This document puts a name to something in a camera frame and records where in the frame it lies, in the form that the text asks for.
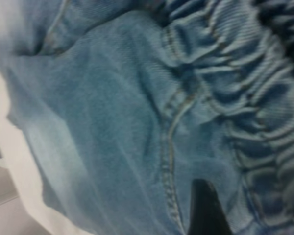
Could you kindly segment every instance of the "blue denim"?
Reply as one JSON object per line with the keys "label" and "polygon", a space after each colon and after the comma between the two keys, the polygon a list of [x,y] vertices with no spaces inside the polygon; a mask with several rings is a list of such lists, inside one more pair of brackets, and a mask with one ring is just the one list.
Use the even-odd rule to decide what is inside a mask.
{"label": "blue denim", "polygon": [[185,235],[205,179],[234,234],[294,235],[294,26],[273,34],[259,1],[26,2],[0,71],[46,205],[97,235]]}

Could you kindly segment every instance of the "light blue denim fabric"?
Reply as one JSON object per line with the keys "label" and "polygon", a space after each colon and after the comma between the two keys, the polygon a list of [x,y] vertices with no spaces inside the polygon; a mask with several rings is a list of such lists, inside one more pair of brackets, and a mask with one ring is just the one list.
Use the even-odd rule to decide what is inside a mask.
{"label": "light blue denim fabric", "polygon": [[200,178],[234,234],[294,234],[294,63],[264,8],[64,0],[41,16],[48,7],[40,34],[35,18],[24,28],[39,36],[0,54],[48,206],[98,235],[185,235]]}

